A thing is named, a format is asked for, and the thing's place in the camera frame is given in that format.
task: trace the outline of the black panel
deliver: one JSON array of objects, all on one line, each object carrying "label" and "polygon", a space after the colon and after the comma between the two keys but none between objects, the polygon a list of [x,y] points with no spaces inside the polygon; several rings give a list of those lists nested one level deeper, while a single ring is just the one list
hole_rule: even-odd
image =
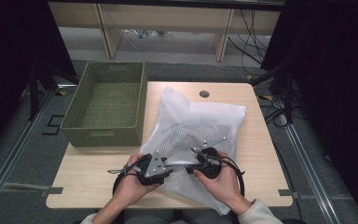
[{"label": "black panel", "polygon": [[296,80],[310,122],[358,204],[358,3],[330,10]]},{"label": "black panel", "polygon": [[76,75],[47,1],[0,0],[0,133],[28,84],[33,66],[40,80],[51,81],[51,75],[60,75],[43,64]]},{"label": "black panel", "polygon": [[[310,0],[285,1],[285,7],[275,25],[261,68],[269,71],[281,63],[284,55],[290,49],[297,31],[310,15],[312,2]],[[302,7],[292,7],[293,5],[301,5]]]}]

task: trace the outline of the table hole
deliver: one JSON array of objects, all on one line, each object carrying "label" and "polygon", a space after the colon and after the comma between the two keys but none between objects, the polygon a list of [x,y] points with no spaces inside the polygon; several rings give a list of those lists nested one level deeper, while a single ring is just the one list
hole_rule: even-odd
[{"label": "table hole", "polygon": [[210,94],[208,91],[200,91],[200,97],[202,97],[202,98],[208,98],[209,95]]}]

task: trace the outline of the mesh bag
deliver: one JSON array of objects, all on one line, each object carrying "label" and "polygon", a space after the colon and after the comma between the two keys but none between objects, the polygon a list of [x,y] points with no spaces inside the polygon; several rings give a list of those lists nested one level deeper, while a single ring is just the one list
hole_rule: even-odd
[{"label": "mesh bag", "polygon": [[[242,105],[190,102],[179,92],[167,87],[161,96],[158,123],[140,153],[153,154],[159,151],[161,157],[167,158],[167,162],[197,163],[191,147],[202,145],[204,140],[226,137],[226,141],[213,147],[226,152],[235,160],[237,130],[242,124],[245,111],[246,107]],[[229,208],[218,202],[194,175],[188,175],[184,167],[175,167],[164,182],[159,188],[166,192],[203,203],[220,215],[229,212]]]}]

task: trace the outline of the wooden table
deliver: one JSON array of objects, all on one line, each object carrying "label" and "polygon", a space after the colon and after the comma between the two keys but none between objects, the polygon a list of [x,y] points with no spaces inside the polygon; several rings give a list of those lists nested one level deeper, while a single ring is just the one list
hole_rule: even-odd
[{"label": "wooden table", "polygon": [[[243,83],[149,82],[145,109],[143,143],[152,133],[158,117],[159,99],[166,86],[181,92],[190,101],[246,105],[246,115],[238,132],[237,164],[242,171],[247,199],[260,199],[268,206],[289,206],[292,197],[281,196],[288,189],[282,167],[272,145],[253,87]],[[200,97],[208,91],[208,98]],[[49,194],[49,208],[101,208],[111,198],[117,175],[107,170],[121,169],[140,147],[73,147],[68,145],[52,185],[62,188]],[[143,197],[136,208],[204,207],[180,196],[154,191]]]}]

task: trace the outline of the hand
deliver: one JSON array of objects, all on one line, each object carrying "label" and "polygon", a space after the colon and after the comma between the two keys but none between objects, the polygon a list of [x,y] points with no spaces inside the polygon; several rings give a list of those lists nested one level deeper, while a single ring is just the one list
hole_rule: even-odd
[{"label": "hand", "polygon": [[[132,155],[128,163],[134,163],[142,156],[141,154]],[[131,169],[128,173],[132,175],[126,175],[121,179],[115,195],[92,219],[92,224],[112,223],[123,209],[139,202],[148,192],[155,190],[159,186],[159,184],[144,186],[139,182],[134,170]]]},{"label": "hand", "polygon": [[[220,157],[227,157],[225,152],[218,150],[218,153]],[[197,170],[194,171],[194,175],[217,201],[227,205],[237,215],[245,213],[252,205],[242,197],[238,188],[237,174],[227,164],[222,163],[222,170],[215,179],[209,179]]]},{"label": "hand", "polygon": [[[134,163],[142,156],[142,154],[132,155],[127,163]],[[159,187],[159,184],[153,184],[150,186],[142,185],[136,176],[136,172],[132,169],[129,170],[128,173],[131,175],[126,175],[121,179],[120,184],[117,186],[115,195],[113,195],[114,200],[120,201],[126,207],[139,202],[139,200],[141,200],[148,192],[151,192]]]}]

